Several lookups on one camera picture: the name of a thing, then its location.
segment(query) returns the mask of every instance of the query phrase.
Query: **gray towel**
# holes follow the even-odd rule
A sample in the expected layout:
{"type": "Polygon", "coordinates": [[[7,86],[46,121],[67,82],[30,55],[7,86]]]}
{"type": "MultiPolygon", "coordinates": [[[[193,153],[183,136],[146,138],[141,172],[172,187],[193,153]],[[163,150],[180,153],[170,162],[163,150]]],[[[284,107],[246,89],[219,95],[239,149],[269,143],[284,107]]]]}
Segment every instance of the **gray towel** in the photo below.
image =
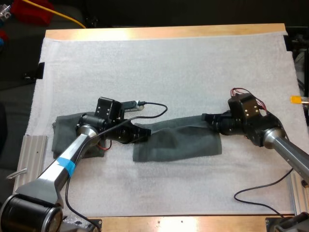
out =
{"type": "MultiPolygon", "coordinates": [[[[54,152],[54,159],[56,159],[76,139],[75,127],[82,114],[84,113],[58,116],[56,118],[56,122],[53,123],[54,140],[52,151],[54,152]]],[[[86,112],[86,114],[94,115],[94,112],[86,112]]],[[[105,147],[104,140],[100,141],[100,146],[105,147]]],[[[97,146],[93,146],[85,153],[84,158],[103,156],[104,150],[99,149],[97,146]]]]}
{"type": "Polygon", "coordinates": [[[201,116],[154,124],[136,124],[152,130],[145,143],[134,144],[133,161],[173,161],[222,153],[220,135],[201,116]]]}

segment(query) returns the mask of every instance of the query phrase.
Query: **yellow cable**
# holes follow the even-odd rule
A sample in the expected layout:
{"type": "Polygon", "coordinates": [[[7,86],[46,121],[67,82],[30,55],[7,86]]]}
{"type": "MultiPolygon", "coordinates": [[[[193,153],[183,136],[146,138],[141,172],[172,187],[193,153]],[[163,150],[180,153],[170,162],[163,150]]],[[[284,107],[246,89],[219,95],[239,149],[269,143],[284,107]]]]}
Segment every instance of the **yellow cable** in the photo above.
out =
{"type": "Polygon", "coordinates": [[[29,0],[23,0],[23,1],[26,2],[26,3],[28,3],[28,4],[30,4],[30,5],[32,5],[32,6],[39,7],[39,8],[41,8],[41,9],[43,9],[43,10],[49,11],[49,12],[51,12],[51,13],[54,13],[54,14],[58,15],[58,16],[64,17],[64,18],[66,18],[66,19],[68,19],[68,20],[71,20],[71,21],[73,21],[74,23],[77,23],[78,25],[80,25],[82,28],[86,28],[81,22],[77,21],[77,20],[74,19],[74,18],[71,18],[71,17],[69,17],[69,16],[66,16],[65,14],[59,13],[59,12],[57,12],[57,11],[53,11],[53,10],[51,10],[51,9],[48,9],[48,8],[43,7],[43,6],[41,6],[41,5],[38,5],[38,4],[34,3],[34,2],[31,2],[31,1],[29,1],[29,0]]]}

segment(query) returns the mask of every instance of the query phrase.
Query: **black cable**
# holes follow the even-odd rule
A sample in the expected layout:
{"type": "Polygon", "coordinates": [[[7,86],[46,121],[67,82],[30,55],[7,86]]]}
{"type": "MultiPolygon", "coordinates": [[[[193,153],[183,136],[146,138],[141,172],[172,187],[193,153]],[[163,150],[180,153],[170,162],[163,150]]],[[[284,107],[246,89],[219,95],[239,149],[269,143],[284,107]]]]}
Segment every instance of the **black cable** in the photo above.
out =
{"type": "MultiPolygon", "coordinates": [[[[102,135],[104,135],[104,134],[106,134],[106,133],[108,133],[108,132],[111,132],[111,131],[113,131],[113,130],[119,128],[119,127],[121,127],[122,125],[124,125],[124,124],[126,124],[126,123],[128,123],[128,122],[130,122],[130,121],[132,121],[132,120],[134,120],[134,119],[138,119],[138,118],[156,118],[156,117],[160,117],[160,116],[162,116],[163,114],[165,114],[165,112],[168,110],[168,107],[167,107],[166,105],[160,104],[160,103],[145,102],[145,101],[144,101],[144,102],[141,101],[141,102],[139,103],[139,105],[146,105],[146,104],[163,106],[163,107],[165,107],[165,110],[164,110],[162,113],[160,113],[160,114],[158,114],[158,115],[155,115],[155,116],[136,116],[136,117],[132,117],[132,118],[126,119],[126,120],[124,120],[123,122],[119,123],[118,125],[113,126],[113,127],[109,128],[109,129],[106,129],[106,130],[102,131],[101,133],[98,133],[96,136],[91,137],[91,138],[82,146],[82,148],[80,149],[79,154],[78,154],[76,160],[78,160],[78,159],[80,158],[80,155],[81,155],[81,153],[82,153],[82,150],[85,148],[86,144],[88,144],[90,141],[94,140],[95,138],[98,138],[98,137],[100,137],[100,136],[102,136],[102,135]]],[[[93,225],[98,229],[98,231],[101,231],[101,228],[100,228],[100,226],[99,226],[98,224],[96,224],[95,222],[93,222],[93,221],[89,220],[88,218],[86,218],[84,215],[82,215],[82,214],[80,214],[79,212],[77,212],[77,211],[76,211],[75,209],[73,209],[72,206],[70,205],[69,200],[68,200],[68,193],[69,193],[70,180],[71,180],[71,178],[69,177],[69,178],[68,178],[68,181],[67,181],[67,185],[66,185],[66,192],[65,192],[65,201],[66,201],[66,204],[67,204],[68,208],[69,208],[73,213],[75,213],[76,215],[80,216],[80,217],[83,218],[84,220],[86,220],[86,221],[90,222],[91,224],[93,224],[93,225]]]]}
{"type": "Polygon", "coordinates": [[[236,201],[239,201],[239,202],[243,202],[243,203],[247,203],[247,204],[255,204],[255,205],[261,205],[261,206],[264,206],[264,207],[267,207],[268,209],[271,209],[272,211],[274,211],[276,214],[278,214],[280,217],[284,217],[281,213],[279,213],[277,210],[275,210],[274,208],[270,207],[269,205],[267,204],[262,204],[262,203],[256,203],[256,202],[248,202],[248,201],[243,201],[241,199],[238,199],[237,198],[237,195],[242,193],[242,192],[246,192],[246,191],[249,191],[249,190],[253,190],[253,189],[259,189],[259,188],[264,188],[264,187],[269,187],[269,186],[272,186],[272,185],[275,185],[277,183],[279,183],[280,181],[282,181],[284,178],[286,178],[290,173],[291,171],[293,171],[293,168],[288,171],[287,174],[285,174],[283,177],[281,177],[279,180],[271,183],[271,184],[268,184],[268,185],[261,185],[261,186],[256,186],[256,187],[253,187],[253,188],[246,188],[246,189],[243,189],[241,191],[238,191],[237,193],[234,194],[234,199],[236,201]]]}
{"type": "MultiPolygon", "coordinates": [[[[283,127],[283,124],[281,123],[281,121],[280,121],[276,116],[274,116],[274,117],[279,121],[279,124],[280,124],[280,126],[281,126],[281,129],[282,129],[282,130],[284,131],[284,133],[285,133],[286,139],[287,139],[288,141],[290,141],[289,136],[287,135],[287,133],[286,133],[284,127],[283,127]]],[[[267,184],[267,185],[256,186],[256,187],[252,187],[252,188],[246,188],[246,189],[243,189],[243,190],[241,190],[241,191],[238,191],[237,193],[234,194],[234,199],[235,199],[236,201],[239,201],[239,202],[242,202],[242,203],[255,204],[255,205],[264,206],[264,207],[266,207],[266,208],[268,208],[268,209],[271,209],[271,210],[274,211],[277,215],[279,215],[280,217],[283,218],[284,216],[283,216],[281,213],[279,213],[277,210],[275,210],[274,208],[270,207],[269,205],[263,204],[263,203],[256,203],[256,202],[243,201],[243,200],[237,198],[237,195],[240,194],[240,193],[242,193],[242,192],[249,191],[249,190],[259,189],[259,188],[264,188],[264,187],[269,187],[269,186],[275,185],[275,184],[279,183],[280,181],[282,181],[284,178],[286,178],[286,177],[291,173],[291,171],[293,171],[293,168],[292,168],[290,171],[288,171],[287,174],[285,174],[283,177],[281,177],[279,180],[277,180],[277,181],[275,181],[275,182],[273,182],[273,183],[270,183],[270,184],[267,184]]]]}

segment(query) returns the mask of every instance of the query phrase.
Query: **metal clamp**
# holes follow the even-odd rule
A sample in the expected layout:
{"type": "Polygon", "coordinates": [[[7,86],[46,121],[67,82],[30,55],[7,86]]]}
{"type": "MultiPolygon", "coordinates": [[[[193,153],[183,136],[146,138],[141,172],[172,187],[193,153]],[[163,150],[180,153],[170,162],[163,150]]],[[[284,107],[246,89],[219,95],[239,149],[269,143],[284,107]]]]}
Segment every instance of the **metal clamp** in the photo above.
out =
{"type": "Polygon", "coordinates": [[[12,180],[12,179],[15,179],[17,176],[19,176],[19,175],[21,175],[21,174],[25,174],[25,173],[27,173],[27,168],[24,168],[24,169],[22,169],[22,170],[19,170],[19,171],[16,171],[16,172],[12,173],[12,174],[9,174],[9,175],[6,177],[6,179],[7,179],[7,180],[12,180]]]}

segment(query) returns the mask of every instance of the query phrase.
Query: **white towel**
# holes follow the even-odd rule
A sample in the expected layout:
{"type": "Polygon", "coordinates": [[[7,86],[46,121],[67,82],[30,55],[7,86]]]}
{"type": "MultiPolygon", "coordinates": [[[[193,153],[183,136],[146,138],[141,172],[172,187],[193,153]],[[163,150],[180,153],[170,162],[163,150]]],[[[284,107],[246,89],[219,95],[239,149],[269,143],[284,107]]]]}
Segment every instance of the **white towel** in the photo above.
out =
{"type": "MultiPolygon", "coordinates": [[[[302,106],[289,101],[299,90],[283,34],[104,42],[45,39],[44,78],[36,85],[27,133],[48,135],[47,167],[53,161],[52,122],[57,116],[93,111],[100,96],[166,104],[169,111],[162,117],[136,121],[153,123],[222,113],[228,110],[230,89],[244,87],[282,121],[291,141],[309,152],[302,106]]],[[[162,110],[147,105],[126,117],[162,110]]],[[[114,142],[104,158],[78,164],[69,201],[86,216],[273,213],[236,202],[233,195],[279,179],[289,165],[274,150],[256,147],[243,136],[221,139],[221,155],[166,163],[134,163],[133,145],[114,142]]],[[[287,179],[240,197],[281,213],[293,212],[287,179]]]]}

